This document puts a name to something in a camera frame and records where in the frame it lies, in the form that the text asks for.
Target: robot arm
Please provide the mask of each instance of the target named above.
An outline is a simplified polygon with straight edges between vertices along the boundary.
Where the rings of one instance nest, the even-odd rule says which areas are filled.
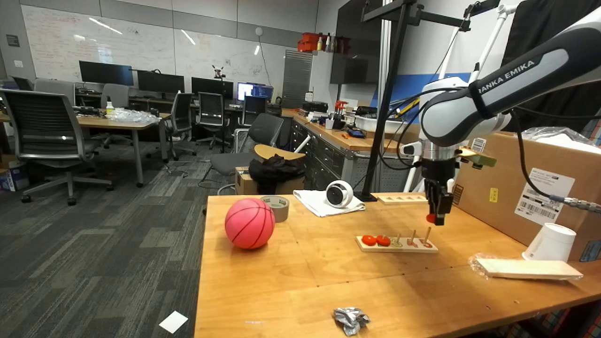
[[[511,65],[423,108],[423,177],[428,220],[443,226],[453,204],[457,149],[504,128],[507,110],[537,97],[601,81],[601,8]]]

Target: crumpled foil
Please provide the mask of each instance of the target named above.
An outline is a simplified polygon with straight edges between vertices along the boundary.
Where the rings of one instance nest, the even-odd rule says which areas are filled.
[[[370,318],[361,309],[336,309],[333,318],[346,337],[357,337],[370,324]]]

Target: cardboard box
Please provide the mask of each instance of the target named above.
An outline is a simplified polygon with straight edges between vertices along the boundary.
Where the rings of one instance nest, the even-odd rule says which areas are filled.
[[[257,183],[252,181],[248,175],[248,168],[237,168],[235,175],[235,189],[239,196],[257,196]],[[293,190],[304,190],[304,177],[288,181],[284,185],[278,185],[276,194],[293,194]]]
[[[530,245],[545,222],[577,232],[569,262],[601,260],[601,213],[552,204],[524,181],[515,134],[492,134],[481,143],[494,168],[462,166],[457,179],[457,205],[468,215]],[[524,142],[526,170],[535,185],[554,196],[601,204],[601,157]]]

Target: basketball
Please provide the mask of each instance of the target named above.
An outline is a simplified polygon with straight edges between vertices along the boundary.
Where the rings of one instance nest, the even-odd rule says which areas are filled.
[[[256,250],[267,245],[274,234],[274,213],[261,200],[241,200],[226,215],[226,235],[241,250]]]

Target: white cup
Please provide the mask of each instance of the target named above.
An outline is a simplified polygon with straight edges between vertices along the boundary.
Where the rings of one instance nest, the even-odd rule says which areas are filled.
[[[567,262],[577,234],[558,224],[545,224],[522,254],[528,262]]]

